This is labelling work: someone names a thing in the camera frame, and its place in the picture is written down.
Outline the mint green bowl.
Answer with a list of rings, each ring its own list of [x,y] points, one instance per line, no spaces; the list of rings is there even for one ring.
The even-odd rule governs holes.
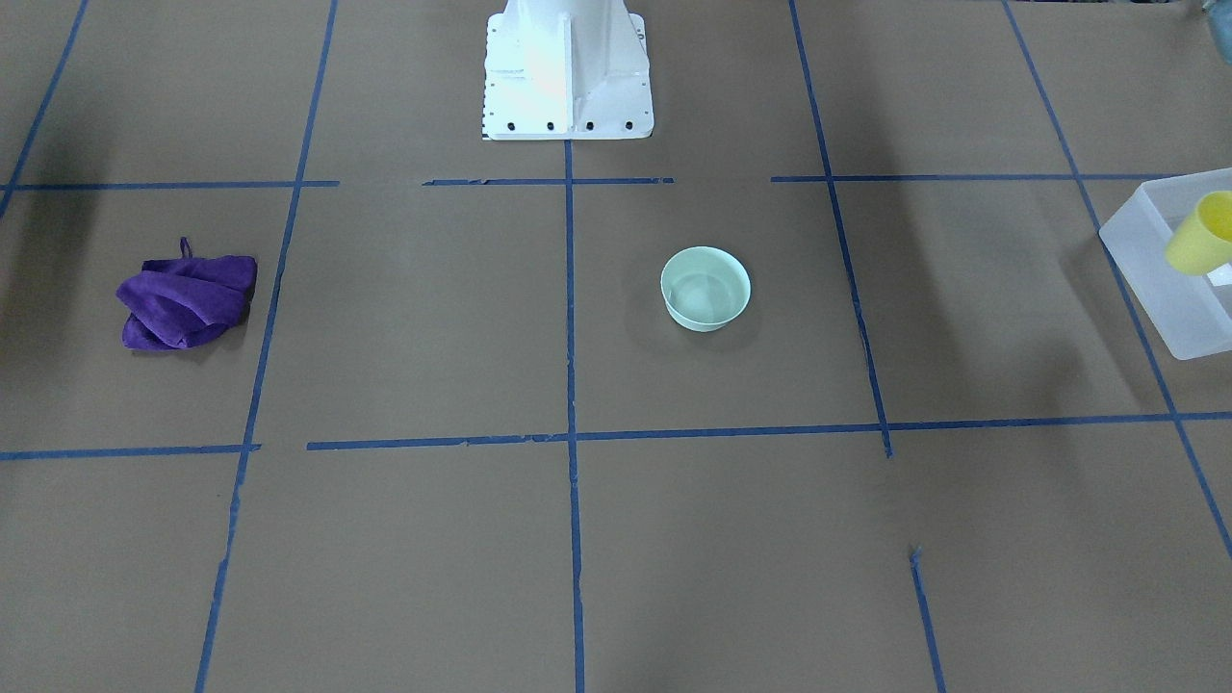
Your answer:
[[[691,245],[670,256],[659,286],[671,321],[691,332],[716,332],[752,303],[752,275],[733,254],[712,245]]]

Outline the yellow plastic cup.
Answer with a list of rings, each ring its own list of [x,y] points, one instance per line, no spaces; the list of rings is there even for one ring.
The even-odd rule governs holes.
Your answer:
[[[1199,276],[1231,260],[1231,192],[1209,192],[1165,245],[1165,261],[1179,273]]]

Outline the purple cloth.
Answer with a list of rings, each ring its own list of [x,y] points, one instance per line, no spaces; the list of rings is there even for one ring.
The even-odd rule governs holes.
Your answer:
[[[216,342],[246,321],[256,280],[255,258],[197,256],[182,237],[179,256],[145,260],[115,290],[128,311],[120,343],[134,351],[179,351]]]

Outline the clear plastic storage box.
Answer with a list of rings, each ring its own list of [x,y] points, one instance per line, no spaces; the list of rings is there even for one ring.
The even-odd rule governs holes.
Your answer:
[[[1228,351],[1230,263],[1194,275],[1165,259],[1165,248],[1198,202],[1228,192],[1231,169],[1193,171],[1140,184],[1099,231],[1120,273],[1178,360]]]

